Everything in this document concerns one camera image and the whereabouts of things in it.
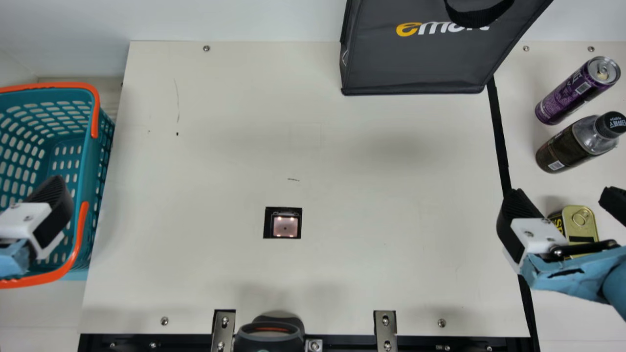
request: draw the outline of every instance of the orange basket handle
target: orange basket handle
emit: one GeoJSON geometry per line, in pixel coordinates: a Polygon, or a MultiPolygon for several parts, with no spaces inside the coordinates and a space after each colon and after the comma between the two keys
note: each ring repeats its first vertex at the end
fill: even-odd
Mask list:
{"type": "Polygon", "coordinates": [[[9,86],[0,88],[0,93],[11,93],[14,91],[44,88],[78,88],[88,90],[93,95],[93,111],[91,112],[91,137],[98,138],[98,116],[100,115],[100,95],[98,90],[88,83],[82,82],[46,82],[33,83],[30,85],[9,86]]]}
{"type": "Polygon", "coordinates": [[[21,279],[9,279],[0,280],[0,289],[11,289],[17,287],[35,286],[41,284],[47,284],[49,282],[61,279],[72,268],[80,253],[81,246],[83,245],[83,232],[85,231],[85,224],[87,222],[87,215],[89,214],[89,202],[83,202],[80,206],[80,213],[78,216],[78,227],[76,228],[76,241],[72,248],[72,253],[69,255],[68,260],[59,268],[45,272],[44,274],[37,274],[32,276],[24,276],[21,279]]]}

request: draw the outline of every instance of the bag handle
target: bag handle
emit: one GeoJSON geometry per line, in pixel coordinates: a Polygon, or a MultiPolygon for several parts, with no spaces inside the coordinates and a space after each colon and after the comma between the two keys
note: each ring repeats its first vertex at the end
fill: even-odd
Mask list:
{"type": "Polygon", "coordinates": [[[465,28],[480,28],[489,26],[502,16],[515,2],[515,0],[502,0],[487,9],[461,12],[453,9],[448,1],[449,0],[443,0],[446,4],[446,11],[448,12],[450,20],[465,28]]]}

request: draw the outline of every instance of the black tote bag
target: black tote bag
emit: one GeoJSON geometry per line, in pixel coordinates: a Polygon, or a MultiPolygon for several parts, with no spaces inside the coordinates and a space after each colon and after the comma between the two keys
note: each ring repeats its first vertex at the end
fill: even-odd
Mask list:
{"type": "Polygon", "coordinates": [[[479,93],[552,0],[348,0],[345,95],[479,93]]]}

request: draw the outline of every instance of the purple can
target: purple can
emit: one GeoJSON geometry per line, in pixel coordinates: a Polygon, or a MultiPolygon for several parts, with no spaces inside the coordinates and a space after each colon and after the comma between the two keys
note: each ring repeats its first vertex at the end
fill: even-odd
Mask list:
{"type": "Polygon", "coordinates": [[[535,107],[539,121],[556,125],[620,78],[620,67],[606,56],[587,61],[535,107]]]}

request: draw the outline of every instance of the yellow tin can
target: yellow tin can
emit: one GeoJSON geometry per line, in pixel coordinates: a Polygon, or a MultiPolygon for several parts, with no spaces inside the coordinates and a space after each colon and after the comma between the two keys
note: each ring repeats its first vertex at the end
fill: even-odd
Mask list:
{"type": "MultiPolygon", "coordinates": [[[[591,209],[582,205],[568,205],[548,215],[552,224],[565,236],[570,245],[598,242],[598,229],[595,226],[595,216],[591,209]]],[[[566,259],[586,256],[579,254],[566,259]]]]}

